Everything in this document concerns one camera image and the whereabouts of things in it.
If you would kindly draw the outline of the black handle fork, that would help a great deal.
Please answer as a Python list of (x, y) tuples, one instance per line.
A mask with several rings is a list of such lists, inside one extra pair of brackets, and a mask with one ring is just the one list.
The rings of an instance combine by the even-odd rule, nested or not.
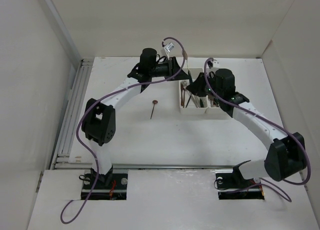
[(193, 95), (192, 95), (192, 93), (189, 92), (189, 98), (188, 98), (188, 100), (187, 100), (187, 103), (186, 103), (185, 108), (187, 108), (187, 107), (189, 106), (189, 103), (190, 103), (190, 101), (192, 100), (192, 98), (193, 98)]

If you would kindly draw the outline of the brown wooden fork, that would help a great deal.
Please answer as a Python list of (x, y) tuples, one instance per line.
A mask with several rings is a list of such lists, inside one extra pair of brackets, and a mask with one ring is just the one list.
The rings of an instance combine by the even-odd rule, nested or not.
[(185, 87), (186, 87), (187, 81), (186, 80), (182, 80), (180, 82), (180, 104), (181, 106), (184, 108), (185, 107)]

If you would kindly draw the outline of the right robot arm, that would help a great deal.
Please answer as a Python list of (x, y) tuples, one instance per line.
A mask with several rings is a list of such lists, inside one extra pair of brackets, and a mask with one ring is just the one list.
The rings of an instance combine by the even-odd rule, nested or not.
[(308, 167), (303, 136), (286, 133), (265, 119), (246, 96), (236, 91), (231, 70), (201, 72), (186, 89), (198, 97), (213, 97), (221, 110), (243, 124), (266, 148), (265, 159), (248, 159), (234, 166), (231, 180), (235, 186), (243, 187), (250, 179), (263, 177), (280, 182)]

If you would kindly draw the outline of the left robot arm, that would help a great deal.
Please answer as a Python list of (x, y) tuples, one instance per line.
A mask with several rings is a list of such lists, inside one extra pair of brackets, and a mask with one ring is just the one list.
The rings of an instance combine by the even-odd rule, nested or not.
[(155, 49), (145, 48), (139, 62), (119, 87), (99, 99), (91, 98), (87, 101), (85, 112), (76, 129), (76, 139), (93, 156), (94, 165), (90, 174), (94, 184), (103, 189), (109, 187), (112, 182), (113, 165), (107, 151), (94, 152), (81, 140), (80, 132), (84, 133), (88, 141), (93, 141), (99, 147), (109, 143), (116, 133), (116, 112), (149, 85), (155, 84), (153, 78), (158, 78), (158, 83), (185, 80), (188, 75), (183, 67), (175, 56), (164, 56), (164, 60), (160, 61)]

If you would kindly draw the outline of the right white plastic container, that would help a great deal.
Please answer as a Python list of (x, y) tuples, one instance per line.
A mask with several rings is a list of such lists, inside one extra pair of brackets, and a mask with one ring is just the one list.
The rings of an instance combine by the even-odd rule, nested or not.
[(208, 87), (206, 82), (204, 82), (204, 91), (208, 104), (207, 113), (218, 114), (218, 112), (224, 112), (224, 114), (231, 116), (233, 107), (216, 98), (211, 90), (225, 101), (234, 102), (232, 100), (232, 97), (234, 97), (236, 93), (234, 74), (227, 68), (213, 67), (212, 69), (208, 69), (207, 80), (210, 85), (210, 87)]

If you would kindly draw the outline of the white plastic container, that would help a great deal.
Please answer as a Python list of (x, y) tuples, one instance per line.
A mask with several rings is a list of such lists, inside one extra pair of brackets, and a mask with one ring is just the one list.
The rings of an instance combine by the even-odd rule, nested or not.
[(208, 87), (206, 82), (204, 82), (204, 91), (208, 104), (207, 113), (218, 114), (218, 112), (224, 112), (224, 114), (231, 116), (233, 107), (216, 98), (211, 90), (225, 101), (234, 102), (232, 100), (232, 97), (234, 97), (236, 93), (234, 74), (227, 68), (213, 67), (212, 69), (208, 69), (207, 80), (210, 85), (210, 87)]
[(186, 108), (186, 104), (189, 98), (189, 91), (186, 90), (186, 87), (190, 84), (189, 79), (186, 80), (187, 84), (185, 86), (185, 102), (184, 102), (184, 108), (181, 106), (181, 80), (178, 81), (178, 105), (179, 110), (182, 115), (203, 115), (205, 114), (207, 108), (208, 108), (208, 98), (205, 97), (199, 97), (196, 95), (192, 95), (193, 98), (191, 99), (188, 107)]

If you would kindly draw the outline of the left white plastic container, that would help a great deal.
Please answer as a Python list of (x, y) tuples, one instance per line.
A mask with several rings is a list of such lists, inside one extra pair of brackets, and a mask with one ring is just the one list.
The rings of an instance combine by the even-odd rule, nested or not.
[(186, 80), (187, 84), (185, 86), (185, 102), (184, 102), (184, 108), (181, 106), (181, 80), (178, 81), (178, 105), (179, 110), (182, 115), (203, 115), (205, 114), (207, 108), (208, 108), (208, 98), (205, 97), (199, 97), (196, 95), (192, 95), (193, 98), (191, 99), (188, 107), (186, 108), (186, 104), (189, 98), (189, 91), (186, 90), (186, 87), (190, 84), (189, 79)]

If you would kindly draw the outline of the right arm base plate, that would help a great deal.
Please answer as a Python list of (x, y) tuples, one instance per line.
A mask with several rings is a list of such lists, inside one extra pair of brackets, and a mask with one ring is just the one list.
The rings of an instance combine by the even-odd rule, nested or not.
[(217, 171), (214, 187), (219, 200), (264, 200), (262, 187), (253, 179), (244, 179), (237, 173)]

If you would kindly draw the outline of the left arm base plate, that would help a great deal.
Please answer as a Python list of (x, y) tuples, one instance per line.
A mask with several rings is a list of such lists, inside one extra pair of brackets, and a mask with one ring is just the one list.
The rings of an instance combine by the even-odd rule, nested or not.
[[(128, 171), (115, 169), (110, 182), (105, 185), (98, 181), (89, 196), (89, 200), (122, 201), (127, 199)], [(95, 177), (91, 173), (85, 173), (78, 177), (82, 181), (81, 200), (85, 200), (93, 186)]]

